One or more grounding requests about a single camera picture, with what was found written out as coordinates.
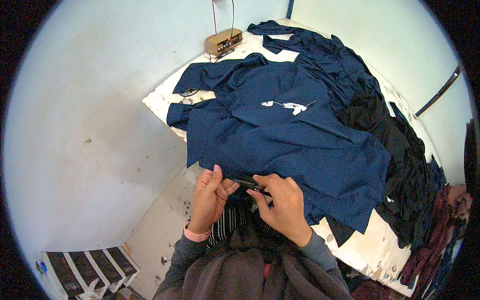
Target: person's right hand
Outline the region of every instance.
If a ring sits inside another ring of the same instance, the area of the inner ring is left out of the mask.
[[[303,193],[297,183],[290,177],[282,179],[277,174],[254,175],[253,179],[267,187],[274,200],[274,206],[269,208],[262,193],[247,190],[257,201],[262,220],[297,246],[306,246],[312,238],[312,229],[303,215]]]

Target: black cable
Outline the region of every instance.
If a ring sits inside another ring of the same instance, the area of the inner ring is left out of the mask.
[[[232,15],[233,15],[232,32],[230,33],[230,39],[232,39],[232,36],[233,36],[233,23],[235,22],[235,4],[233,3],[233,0],[232,0]]]
[[[190,97],[190,96],[193,96],[193,95],[195,95],[196,93],[198,93],[198,91],[200,91],[200,89],[199,89],[199,88],[197,88],[197,90],[196,90],[195,92],[193,92],[192,94],[189,94],[189,95],[184,95],[185,93],[187,93],[187,92],[191,92],[191,91],[192,91],[192,90],[187,90],[187,91],[185,91],[185,92],[181,92],[181,93],[179,93],[179,95],[180,95],[180,96],[182,96],[182,97]]]

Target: pink sleeve cuff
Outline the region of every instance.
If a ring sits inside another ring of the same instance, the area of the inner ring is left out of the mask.
[[[185,224],[185,228],[183,229],[183,234],[185,235],[186,238],[188,238],[191,241],[204,241],[208,239],[208,236],[210,235],[211,230],[204,232],[204,233],[193,233],[190,230],[187,229],[188,221]]]

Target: white table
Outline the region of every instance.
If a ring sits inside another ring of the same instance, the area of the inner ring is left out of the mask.
[[[291,21],[289,19],[277,20],[279,24],[308,28],[302,24]],[[272,38],[288,39],[290,35],[271,36]],[[235,51],[226,55],[225,59],[244,59],[249,54],[258,52],[265,56],[270,61],[293,61],[298,55],[297,52],[283,50],[278,54],[274,54],[262,47],[263,37],[256,36],[249,32],[243,33],[242,43],[235,48]],[[174,87],[177,85],[181,75],[185,69],[191,64],[196,62],[209,62],[209,59],[204,55],[197,57],[190,63],[186,64],[163,83],[161,83],[153,92],[143,99],[143,103],[157,115],[165,124],[167,123],[168,107],[171,103],[186,103],[193,104],[206,99],[215,98],[214,92],[199,91],[193,96],[182,97],[178,94],[172,94]],[[401,96],[401,94],[389,83],[374,67],[369,65],[367,67],[370,72],[375,76],[380,84],[380,89],[387,102],[388,109],[392,116],[393,111],[388,102],[395,102],[397,107],[407,118],[408,122],[414,129],[415,133],[421,138],[425,144],[425,158],[427,161],[431,160],[431,154],[435,156],[435,159],[439,166],[441,166],[440,159],[433,147],[428,134],[417,120],[415,112],[410,108],[407,101]],[[171,129],[184,141],[187,141],[187,134],[185,131],[173,128]],[[406,295],[411,296],[414,289],[408,289],[408,287],[401,285],[399,281],[396,281],[398,273],[405,265],[407,259],[410,256],[410,250],[408,248],[400,249],[397,243],[397,237],[391,230],[390,226],[377,214],[375,210],[372,211],[370,220],[365,231],[365,234],[361,234],[355,231],[354,234],[348,239],[341,247],[338,247],[335,237],[330,230],[330,227],[325,218],[323,218],[318,225],[312,226],[315,232],[325,239],[330,251],[338,259],[342,260],[351,267],[357,269],[360,273],[368,276],[373,280],[377,280],[382,284]]]

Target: navy blue shirt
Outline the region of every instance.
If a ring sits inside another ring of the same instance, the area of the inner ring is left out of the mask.
[[[253,53],[191,64],[173,93],[190,88],[214,91],[216,99],[170,105],[167,124],[187,131],[188,167],[196,161],[209,169],[218,164],[225,177],[237,179],[290,176],[303,191],[310,225],[331,215],[365,231],[383,200],[390,155],[370,133],[337,120],[337,99],[323,81],[294,62]],[[293,115],[279,104],[262,106],[268,101],[311,104]]]

